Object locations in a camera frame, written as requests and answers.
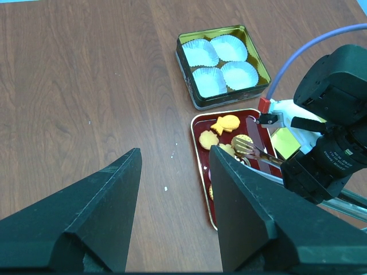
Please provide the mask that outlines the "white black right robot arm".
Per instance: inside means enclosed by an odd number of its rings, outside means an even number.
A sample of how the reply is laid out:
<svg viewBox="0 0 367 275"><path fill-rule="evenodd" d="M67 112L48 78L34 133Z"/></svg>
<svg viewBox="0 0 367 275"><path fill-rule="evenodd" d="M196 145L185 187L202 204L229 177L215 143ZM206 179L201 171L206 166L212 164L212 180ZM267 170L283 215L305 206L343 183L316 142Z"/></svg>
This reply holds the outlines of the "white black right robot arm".
<svg viewBox="0 0 367 275"><path fill-rule="evenodd" d="M308 153L294 153L281 165L284 185L318 205L366 168L366 48L344 45L320 58L300 82L294 103L324 121L291 120L291 128L321 136Z"/></svg>

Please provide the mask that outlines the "gold square cookie tin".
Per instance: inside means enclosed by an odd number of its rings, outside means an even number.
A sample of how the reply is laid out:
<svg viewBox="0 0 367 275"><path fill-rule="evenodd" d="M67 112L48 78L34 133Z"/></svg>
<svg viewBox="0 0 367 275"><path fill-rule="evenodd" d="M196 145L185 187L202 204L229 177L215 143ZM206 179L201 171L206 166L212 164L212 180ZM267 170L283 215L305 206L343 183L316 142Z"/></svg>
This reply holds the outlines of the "gold square cookie tin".
<svg viewBox="0 0 367 275"><path fill-rule="evenodd" d="M175 55L197 110L258 97L271 83L243 25L182 33Z"/></svg>

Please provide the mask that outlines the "round waffle sandwich cookie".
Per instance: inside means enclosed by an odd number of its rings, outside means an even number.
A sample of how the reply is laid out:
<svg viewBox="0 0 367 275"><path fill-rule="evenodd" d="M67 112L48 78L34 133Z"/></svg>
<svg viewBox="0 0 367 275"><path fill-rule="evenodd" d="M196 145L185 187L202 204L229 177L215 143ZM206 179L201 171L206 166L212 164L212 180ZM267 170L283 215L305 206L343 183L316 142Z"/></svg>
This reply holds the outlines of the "round waffle sandwich cookie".
<svg viewBox="0 0 367 275"><path fill-rule="evenodd" d="M253 140L245 134L239 134L231 140L233 149L242 154L247 154L253 150Z"/></svg>

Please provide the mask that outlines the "gold tin lid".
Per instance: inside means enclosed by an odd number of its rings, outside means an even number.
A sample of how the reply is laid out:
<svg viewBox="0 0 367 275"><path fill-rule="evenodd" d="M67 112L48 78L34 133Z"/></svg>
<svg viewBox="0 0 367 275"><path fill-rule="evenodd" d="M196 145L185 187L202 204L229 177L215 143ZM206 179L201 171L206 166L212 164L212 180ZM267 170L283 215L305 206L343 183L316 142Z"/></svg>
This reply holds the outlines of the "gold tin lid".
<svg viewBox="0 0 367 275"><path fill-rule="evenodd" d="M287 117L285 121L268 126L274 128L271 136L275 149L285 159L300 151L308 154L326 130L325 122L318 117Z"/></svg>

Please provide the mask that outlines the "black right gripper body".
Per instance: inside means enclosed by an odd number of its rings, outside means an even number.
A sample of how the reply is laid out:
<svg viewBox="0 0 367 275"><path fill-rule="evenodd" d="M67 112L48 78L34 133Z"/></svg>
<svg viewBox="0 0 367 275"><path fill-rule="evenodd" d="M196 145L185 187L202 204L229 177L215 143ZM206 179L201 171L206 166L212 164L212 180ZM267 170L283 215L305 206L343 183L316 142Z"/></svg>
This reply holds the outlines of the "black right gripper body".
<svg viewBox="0 0 367 275"><path fill-rule="evenodd" d="M352 177L336 178L300 151L285 160L280 170L284 187L315 205L336 198Z"/></svg>

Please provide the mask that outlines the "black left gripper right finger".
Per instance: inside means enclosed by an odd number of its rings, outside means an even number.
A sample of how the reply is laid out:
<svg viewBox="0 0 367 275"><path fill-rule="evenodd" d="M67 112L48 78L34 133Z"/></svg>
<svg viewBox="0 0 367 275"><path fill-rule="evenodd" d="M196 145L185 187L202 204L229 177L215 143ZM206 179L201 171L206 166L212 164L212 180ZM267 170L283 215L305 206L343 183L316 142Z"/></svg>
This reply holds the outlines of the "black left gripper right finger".
<svg viewBox="0 0 367 275"><path fill-rule="evenodd" d="M365 272L366 233L241 164L209 153L225 272Z"/></svg>

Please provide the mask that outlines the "orange shell-shaped cookie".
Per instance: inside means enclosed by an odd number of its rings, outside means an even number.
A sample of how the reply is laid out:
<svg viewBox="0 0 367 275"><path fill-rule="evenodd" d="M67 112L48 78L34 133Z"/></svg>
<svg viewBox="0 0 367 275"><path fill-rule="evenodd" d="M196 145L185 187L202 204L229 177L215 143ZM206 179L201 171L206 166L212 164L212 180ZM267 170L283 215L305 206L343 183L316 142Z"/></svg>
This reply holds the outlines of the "orange shell-shaped cookie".
<svg viewBox="0 0 367 275"><path fill-rule="evenodd" d="M203 131L199 136L199 143L202 148L210 150L211 146L216 146L219 144L219 139L217 134L212 131Z"/></svg>

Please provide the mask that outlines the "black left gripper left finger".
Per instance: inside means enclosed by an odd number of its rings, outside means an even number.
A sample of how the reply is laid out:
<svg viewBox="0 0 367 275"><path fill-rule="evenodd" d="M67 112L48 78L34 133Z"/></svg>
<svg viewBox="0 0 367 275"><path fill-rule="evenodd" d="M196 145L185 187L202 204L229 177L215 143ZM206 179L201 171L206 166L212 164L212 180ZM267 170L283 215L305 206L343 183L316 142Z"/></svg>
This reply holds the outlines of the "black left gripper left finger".
<svg viewBox="0 0 367 275"><path fill-rule="evenodd" d="M124 272L141 171L133 148L1 220L1 271Z"/></svg>

